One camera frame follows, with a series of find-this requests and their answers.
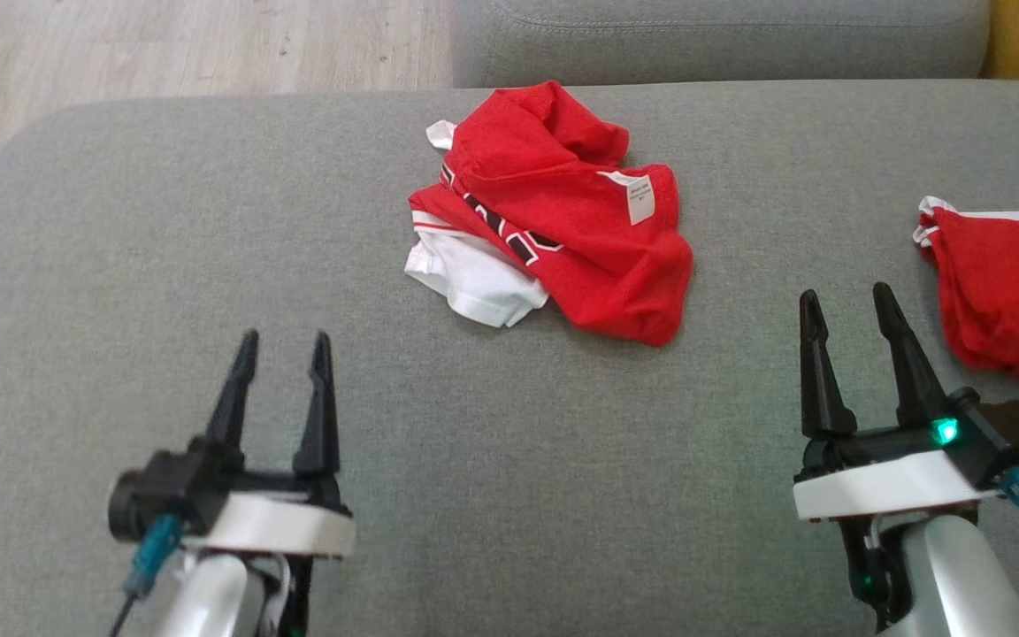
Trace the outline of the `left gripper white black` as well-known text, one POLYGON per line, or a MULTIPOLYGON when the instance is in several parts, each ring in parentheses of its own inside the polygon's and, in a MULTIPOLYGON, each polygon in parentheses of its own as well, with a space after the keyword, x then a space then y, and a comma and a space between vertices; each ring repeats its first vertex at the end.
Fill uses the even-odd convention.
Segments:
MULTIPOLYGON (((242 432, 259 333, 248 330, 191 450, 243 466, 242 432)), ((222 472, 229 495, 208 533, 183 541, 182 637, 308 637, 314 568, 355 551, 337 483, 341 449, 333 352, 318 332, 306 427, 290 472, 222 472)))

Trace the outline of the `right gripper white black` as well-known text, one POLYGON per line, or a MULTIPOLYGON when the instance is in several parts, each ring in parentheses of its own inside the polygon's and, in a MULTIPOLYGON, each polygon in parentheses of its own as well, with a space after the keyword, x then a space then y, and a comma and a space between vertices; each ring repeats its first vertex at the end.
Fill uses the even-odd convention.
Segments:
MULTIPOLYGON (((946 416, 946 391, 893 288, 872 289, 889 343, 901 428, 946 416)), ((1002 567, 977 525, 996 495, 966 481, 938 447, 949 425, 857 434, 826 348, 829 332, 814 290, 801 294, 801 432, 797 515, 840 529, 847 579, 873 609, 878 629, 999 629, 1002 567)))

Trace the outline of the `red shorts white stripe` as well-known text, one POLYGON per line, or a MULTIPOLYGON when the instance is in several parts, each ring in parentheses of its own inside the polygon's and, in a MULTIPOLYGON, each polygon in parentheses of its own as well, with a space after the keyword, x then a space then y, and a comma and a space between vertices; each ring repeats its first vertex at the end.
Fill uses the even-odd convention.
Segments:
POLYGON ((1019 376, 1019 211, 967 212, 926 196, 911 238, 937 266, 950 350, 970 368, 1019 376))

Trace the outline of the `red basketball jersey white sleeves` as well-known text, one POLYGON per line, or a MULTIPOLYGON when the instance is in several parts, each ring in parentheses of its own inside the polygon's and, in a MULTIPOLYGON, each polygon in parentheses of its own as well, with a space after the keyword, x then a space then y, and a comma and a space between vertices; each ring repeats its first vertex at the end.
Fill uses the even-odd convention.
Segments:
POLYGON ((623 165, 626 128, 546 81, 494 90, 427 138, 444 157, 435 184, 409 198, 409 277, 485 326, 514 326, 554 301, 578 329, 671 342, 693 252, 675 174, 623 165))

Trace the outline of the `grey sofa seat cushion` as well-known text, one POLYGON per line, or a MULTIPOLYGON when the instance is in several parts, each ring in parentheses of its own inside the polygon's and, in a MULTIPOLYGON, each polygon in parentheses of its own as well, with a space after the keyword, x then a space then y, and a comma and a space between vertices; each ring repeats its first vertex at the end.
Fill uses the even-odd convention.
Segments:
POLYGON ((0 637, 108 637, 131 548, 110 488, 201 432, 260 332, 244 452, 287 469, 334 348, 356 551, 310 637, 873 637, 836 526, 798 520, 798 297, 842 395, 893 425, 872 287, 947 390, 1019 399, 943 342, 918 205, 1019 210, 1019 83, 575 88, 671 165, 695 255, 655 349, 549 306, 509 330, 403 273, 425 129, 485 90, 91 104, 0 149, 0 637))

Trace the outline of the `grey sofa back cushion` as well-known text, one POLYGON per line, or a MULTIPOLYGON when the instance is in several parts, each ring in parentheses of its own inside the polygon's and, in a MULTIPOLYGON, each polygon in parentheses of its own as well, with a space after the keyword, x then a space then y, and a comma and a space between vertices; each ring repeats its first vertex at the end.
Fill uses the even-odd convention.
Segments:
POLYGON ((975 78, 991 0, 452 0, 457 88, 975 78))

